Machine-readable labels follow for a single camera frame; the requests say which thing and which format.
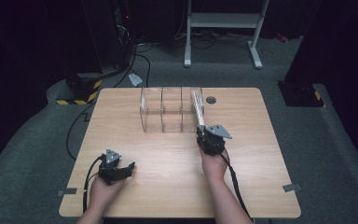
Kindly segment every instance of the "person's left hand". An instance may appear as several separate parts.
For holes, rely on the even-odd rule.
[[[89,194],[88,210],[95,209],[97,211],[104,211],[115,199],[125,181],[126,179],[118,180],[109,186],[100,177],[95,176]]]

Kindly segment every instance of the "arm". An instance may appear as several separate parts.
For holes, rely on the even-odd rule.
[[[91,185],[89,207],[77,221],[77,224],[99,224],[104,211],[115,199],[117,193],[123,186],[124,181],[125,179],[118,180],[115,184],[108,186],[100,177],[96,176]]]
[[[213,210],[216,223],[250,224],[252,220],[242,210],[234,194],[224,180],[227,165],[220,156],[206,155],[200,149],[202,170],[204,171],[212,196]]]

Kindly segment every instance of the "wooden tabletop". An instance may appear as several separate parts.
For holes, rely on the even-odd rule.
[[[260,90],[202,88],[206,125],[222,124],[232,135],[226,148],[251,217],[299,217],[296,194]],[[107,148],[120,153],[118,167],[135,161],[132,177],[106,217],[213,217],[194,133],[144,133],[140,88],[103,89],[92,113],[60,207],[64,217],[82,215],[83,185],[92,162]],[[98,171],[97,163],[92,174]],[[234,192],[227,170],[225,180]]]

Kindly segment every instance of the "white metal stand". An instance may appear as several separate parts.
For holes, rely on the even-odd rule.
[[[185,67],[191,66],[191,28],[192,27],[220,27],[220,28],[253,28],[255,29],[254,38],[248,41],[249,50],[255,62],[255,68],[263,67],[258,57],[255,44],[257,43],[260,30],[266,16],[269,0],[264,0],[260,13],[238,14],[238,13],[192,13],[191,0],[188,0],[187,9],[187,29],[186,29],[186,49]]]

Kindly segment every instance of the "clear plastic organizer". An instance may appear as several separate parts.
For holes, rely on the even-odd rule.
[[[202,97],[201,87],[142,88],[140,114],[144,132],[195,132],[192,91],[199,92]]]

